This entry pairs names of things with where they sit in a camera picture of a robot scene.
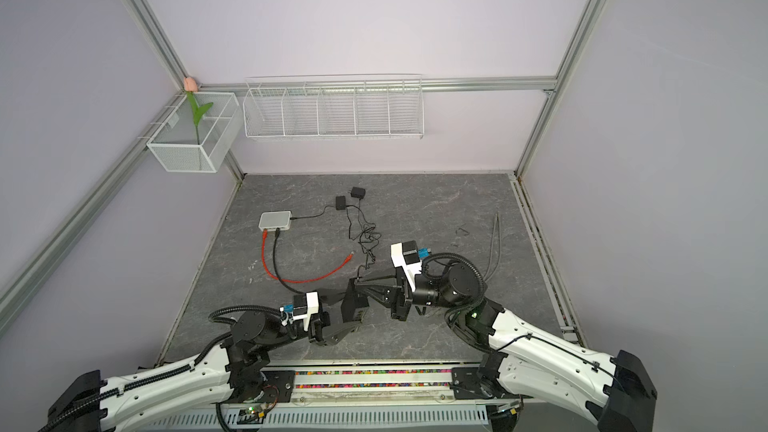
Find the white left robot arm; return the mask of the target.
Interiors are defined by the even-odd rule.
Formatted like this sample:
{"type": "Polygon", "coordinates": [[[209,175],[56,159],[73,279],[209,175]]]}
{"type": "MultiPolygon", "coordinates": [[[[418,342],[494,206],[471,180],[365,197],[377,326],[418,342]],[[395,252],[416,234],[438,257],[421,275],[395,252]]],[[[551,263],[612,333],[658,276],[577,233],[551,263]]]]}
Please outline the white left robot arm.
{"type": "Polygon", "coordinates": [[[212,312],[227,331],[197,354],[166,365],[105,378],[94,370],[75,379],[49,408],[46,431],[134,431],[195,406],[263,403],[281,388],[265,373],[270,351],[303,339],[334,345],[358,327],[368,304],[346,300],[334,322],[316,296],[279,309],[237,305],[212,312]]]}

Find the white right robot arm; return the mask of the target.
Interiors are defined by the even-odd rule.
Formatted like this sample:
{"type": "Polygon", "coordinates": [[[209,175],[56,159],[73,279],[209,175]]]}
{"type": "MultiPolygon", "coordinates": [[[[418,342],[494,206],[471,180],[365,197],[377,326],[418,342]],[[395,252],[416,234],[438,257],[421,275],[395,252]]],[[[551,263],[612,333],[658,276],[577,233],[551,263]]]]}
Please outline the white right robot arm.
{"type": "Polygon", "coordinates": [[[486,295],[480,270],[455,253],[391,254],[386,272],[355,278],[355,292],[404,321],[413,308],[442,308],[446,326],[483,353],[483,398],[534,398],[573,412],[600,431],[650,431],[658,392],[642,360],[595,351],[550,334],[486,295]]]}

